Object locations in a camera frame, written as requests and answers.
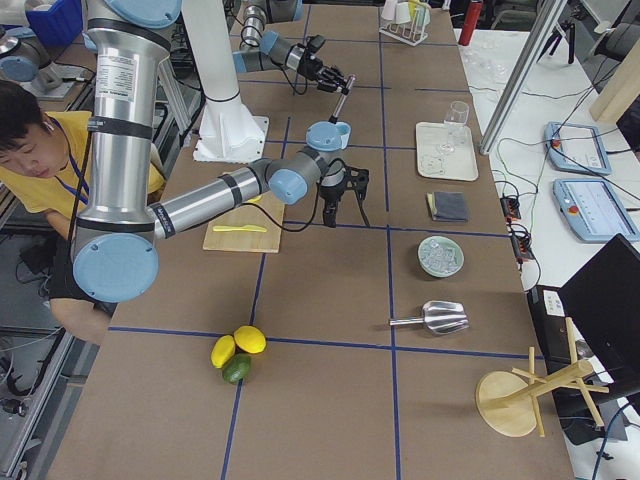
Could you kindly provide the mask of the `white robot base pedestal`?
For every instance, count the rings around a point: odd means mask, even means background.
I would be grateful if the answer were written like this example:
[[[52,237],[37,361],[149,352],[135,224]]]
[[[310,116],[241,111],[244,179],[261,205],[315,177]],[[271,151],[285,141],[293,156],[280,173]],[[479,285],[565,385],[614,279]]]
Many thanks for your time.
[[[181,13],[206,100],[194,159],[249,163],[261,158],[268,119],[253,116],[242,101],[223,3],[185,0]]]

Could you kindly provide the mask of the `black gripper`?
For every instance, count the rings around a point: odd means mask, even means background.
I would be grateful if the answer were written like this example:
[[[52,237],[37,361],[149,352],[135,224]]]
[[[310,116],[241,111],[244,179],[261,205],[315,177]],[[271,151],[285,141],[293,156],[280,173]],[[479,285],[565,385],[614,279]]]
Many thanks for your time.
[[[348,94],[348,80],[336,66],[327,67],[316,53],[324,46],[326,39],[322,35],[309,36],[305,43],[298,43],[296,48],[300,60],[296,71],[306,80],[314,81],[317,88],[325,92]]]
[[[329,228],[336,227],[339,203],[346,191],[354,192],[358,208],[363,212],[368,183],[368,169],[351,167],[340,158],[332,161],[319,184],[320,197],[324,200],[323,224]]]

